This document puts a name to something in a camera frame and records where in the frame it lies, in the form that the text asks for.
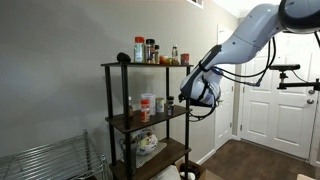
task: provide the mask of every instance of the red bottle cap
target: red bottle cap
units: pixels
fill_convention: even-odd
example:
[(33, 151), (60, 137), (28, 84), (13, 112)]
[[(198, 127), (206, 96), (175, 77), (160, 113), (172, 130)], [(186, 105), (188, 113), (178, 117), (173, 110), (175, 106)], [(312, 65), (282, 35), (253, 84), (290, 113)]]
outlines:
[(141, 104), (150, 104), (149, 99), (141, 99)]
[(144, 38), (141, 37), (141, 36), (137, 36), (137, 37), (134, 38), (134, 41), (136, 43), (144, 43)]

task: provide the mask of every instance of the doorknob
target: doorknob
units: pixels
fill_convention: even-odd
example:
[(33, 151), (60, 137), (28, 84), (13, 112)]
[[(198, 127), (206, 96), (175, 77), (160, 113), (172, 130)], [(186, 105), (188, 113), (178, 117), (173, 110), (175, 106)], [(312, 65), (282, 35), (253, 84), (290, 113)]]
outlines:
[(309, 92), (309, 94), (314, 94), (315, 93), (314, 90), (309, 90), (308, 92)]
[(307, 100), (307, 103), (308, 103), (308, 104), (313, 104), (313, 103), (314, 103), (314, 100), (308, 99), (308, 100)]

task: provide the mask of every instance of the white door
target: white door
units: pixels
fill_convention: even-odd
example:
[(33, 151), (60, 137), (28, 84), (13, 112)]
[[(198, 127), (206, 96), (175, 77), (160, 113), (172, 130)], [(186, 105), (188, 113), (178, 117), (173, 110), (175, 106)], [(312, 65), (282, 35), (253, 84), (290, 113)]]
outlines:
[[(281, 33), (276, 36), (276, 42), (274, 64), (300, 64), (296, 74), (306, 81), (315, 81), (312, 64), (320, 56), (314, 36)], [(264, 48), (245, 65), (245, 74), (262, 70), (266, 58), (267, 48)], [(285, 73), (289, 77), (285, 82), (302, 82), (293, 72)], [(260, 87), (244, 87), (241, 137), (308, 159), (318, 92), (309, 93), (313, 87), (279, 90), (279, 74), (268, 70)]]
[[(226, 41), (232, 32), (222, 26), (218, 26), (218, 44)], [(234, 65), (218, 65), (218, 67), (229, 72), (235, 72)], [(226, 78), (221, 79), (221, 97), (219, 107), (215, 110), (215, 150), (219, 149), (224, 143), (231, 139), (231, 123), (233, 119), (233, 97), (234, 82)]]

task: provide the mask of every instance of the wire rack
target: wire rack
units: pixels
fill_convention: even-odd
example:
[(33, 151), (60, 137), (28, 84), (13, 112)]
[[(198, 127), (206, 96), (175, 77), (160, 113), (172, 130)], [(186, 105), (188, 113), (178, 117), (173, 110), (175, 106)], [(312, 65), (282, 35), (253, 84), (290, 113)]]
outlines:
[(66, 139), (0, 158), (0, 179), (106, 179), (106, 159), (89, 135)]

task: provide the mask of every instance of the wooden floor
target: wooden floor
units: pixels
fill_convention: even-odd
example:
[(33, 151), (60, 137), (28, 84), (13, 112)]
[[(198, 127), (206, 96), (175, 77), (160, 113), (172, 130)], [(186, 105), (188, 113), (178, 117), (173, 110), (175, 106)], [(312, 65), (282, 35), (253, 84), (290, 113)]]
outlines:
[(202, 164), (225, 180), (296, 180), (297, 174), (316, 178), (305, 161), (244, 142), (230, 140)]

